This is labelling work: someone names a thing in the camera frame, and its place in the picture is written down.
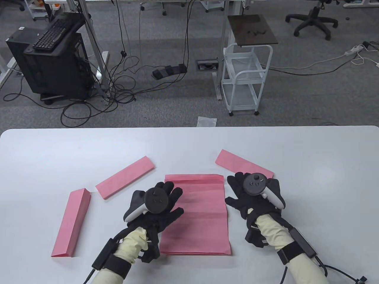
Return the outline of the person's left hand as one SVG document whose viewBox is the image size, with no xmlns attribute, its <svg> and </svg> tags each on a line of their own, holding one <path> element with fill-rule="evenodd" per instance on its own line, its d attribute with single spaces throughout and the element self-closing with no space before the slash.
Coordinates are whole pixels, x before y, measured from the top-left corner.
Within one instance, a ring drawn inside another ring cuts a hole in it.
<svg viewBox="0 0 379 284">
<path fill-rule="evenodd" d="M 164 231 L 171 223 L 176 221 L 179 217 L 184 214 L 184 209 L 181 207 L 173 210 L 178 199 L 183 194 L 183 190 L 181 188 L 174 188 L 174 183 L 171 181 L 168 182 L 158 182 L 156 184 L 156 188 L 161 188 L 168 195 L 168 206 L 167 208 L 159 214 L 153 214 L 151 212 L 147 212 L 146 214 L 140 214 L 133 221 L 128 222 L 127 226 L 129 228 L 136 229 L 137 227 L 141 227 L 145 230 L 150 230 L 151 228 L 155 228 L 157 233 L 161 233 Z"/>
</svg>

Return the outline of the person's right hand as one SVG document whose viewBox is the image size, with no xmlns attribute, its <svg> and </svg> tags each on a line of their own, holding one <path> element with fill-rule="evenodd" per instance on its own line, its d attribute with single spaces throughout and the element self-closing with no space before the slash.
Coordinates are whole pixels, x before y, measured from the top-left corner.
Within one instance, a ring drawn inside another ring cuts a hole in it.
<svg viewBox="0 0 379 284">
<path fill-rule="evenodd" d="M 245 192 L 243 182 L 249 175 L 250 173 L 237 172 L 234 176 L 227 176 L 227 182 L 237 198 L 227 197 L 225 203 L 240 211 L 241 217 L 248 221 L 249 226 L 251 223 L 255 223 L 259 216 L 271 213 L 281 215 L 281 211 L 267 199 Z"/>
</svg>

